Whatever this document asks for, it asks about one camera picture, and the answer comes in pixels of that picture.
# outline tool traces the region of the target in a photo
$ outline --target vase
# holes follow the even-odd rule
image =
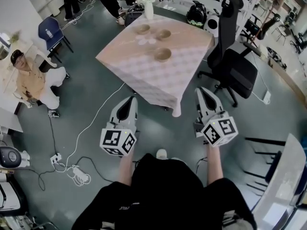
[[[147,2],[145,3],[145,16],[148,20],[152,20],[154,17],[154,7],[153,4],[151,2]]]

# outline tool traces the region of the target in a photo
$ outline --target tan shirt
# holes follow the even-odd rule
[[[39,100],[40,93],[45,86],[45,75],[38,67],[34,66],[33,61],[26,59],[30,71],[20,70],[17,78],[17,91],[24,100],[28,100],[26,95],[29,92],[35,99]]]

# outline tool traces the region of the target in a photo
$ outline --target man wearing cap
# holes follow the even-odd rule
[[[17,91],[25,100],[40,100],[51,109],[48,114],[50,117],[59,117],[55,111],[59,107],[59,97],[57,97],[51,86],[59,87],[64,79],[69,78],[64,67],[50,69],[47,73],[42,73],[36,67],[31,59],[26,59],[24,54],[19,50],[15,50],[11,56],[13,66],[18,69]]]

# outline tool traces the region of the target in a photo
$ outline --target checkered tablecloth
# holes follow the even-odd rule
[[[136,33],[141,24],[150,25],[148,34]],[[172,33],[167,41],[155,37],[162,29]],[[213,45],[213,36],[204,30],[160,15],[154,15],[152,20],[142,15],[96,58],[150,104],[173,108],[173,116],[180,116],[183,92]],[[154,59],[153,52],[160,47],[172,51],[167,62]]]

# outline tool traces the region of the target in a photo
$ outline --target bowl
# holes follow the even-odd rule
[[[149,30],[150,30],[150,25],[147,24],[140,25],[136,28],[136,32],[141,35],[148,33]]]
[[[153,53],[154,59],[160,62],[166,62],[172,56],[172,51],[169,48],[158,48]]]
[[[170,38],[170,36],[171,36],[171,32],[169,31],[169,30],[161,30],[161,31],[159,31],[157,34],[156,34],[156,36],[157,36],[157,38],[159,39],[159,40],[161,40],[161,41],[165,41],[165,40],[167,40],[167,39],[169,39]]]

